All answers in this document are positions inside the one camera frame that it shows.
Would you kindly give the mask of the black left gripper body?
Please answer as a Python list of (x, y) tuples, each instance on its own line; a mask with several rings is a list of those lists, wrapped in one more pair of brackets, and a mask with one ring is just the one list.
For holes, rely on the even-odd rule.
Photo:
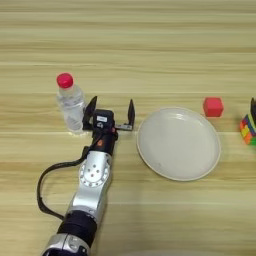
[(112, 156), (115, 143), (118, 140), (118, 131), (132, 131), (133, 126), (130, 124), (84, 124), (83, 130), (92, 132), (92, 143), (84, 148), (83, 156), (87, 156), (91, 151), (104, 152)]

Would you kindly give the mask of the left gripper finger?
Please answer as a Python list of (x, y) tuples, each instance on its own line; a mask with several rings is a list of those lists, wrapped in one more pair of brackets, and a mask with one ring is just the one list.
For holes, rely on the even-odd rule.
[(97, 104), (97, 97), (94, 96), (84, 109), (83, 124), (88, 125), (90, 118), (93, 116)]
[(134, 107), (134, 103), (133, 100), (130, 100), (129, 103), (129, 108), (128, 108), (128, 124), (131, 126), (134, 126), (134, 122), (135, 122), (135, 107)]

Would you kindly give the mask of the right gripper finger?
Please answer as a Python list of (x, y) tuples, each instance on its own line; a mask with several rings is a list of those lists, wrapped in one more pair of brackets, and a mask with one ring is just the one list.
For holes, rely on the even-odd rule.
[(251, 116), (253, 118), (254, 124), (256, 124), (256, 100), (254, 98), (251, 99)]

